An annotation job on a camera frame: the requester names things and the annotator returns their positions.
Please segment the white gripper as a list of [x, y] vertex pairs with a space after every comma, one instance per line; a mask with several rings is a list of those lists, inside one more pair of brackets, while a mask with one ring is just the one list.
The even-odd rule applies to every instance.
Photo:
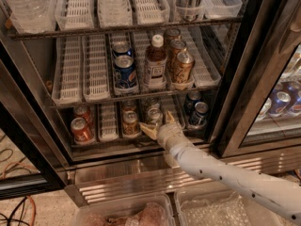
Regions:
[[162, 125], [159, 130], [152, 124], [146, 124], [144, 122], [139, 123], [141, 131], [149, 138], [156, 140], [160, 146], [165, 150], [170, 150], [173, 146], [185, 142], [185, 135], [182, 129], [175, 123], [175, 118], [168, 110], [166, 112], [166, 123]]

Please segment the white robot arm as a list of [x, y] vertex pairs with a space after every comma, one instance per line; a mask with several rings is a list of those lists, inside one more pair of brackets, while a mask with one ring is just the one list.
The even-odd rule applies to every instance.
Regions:
[[198, 180], [210, 178], [301, 226], [301, 185], [227, 164], [197, 148], [167, 110], [163, 121], [139, 123], [140, 129], [168, 152], [180, 168]]

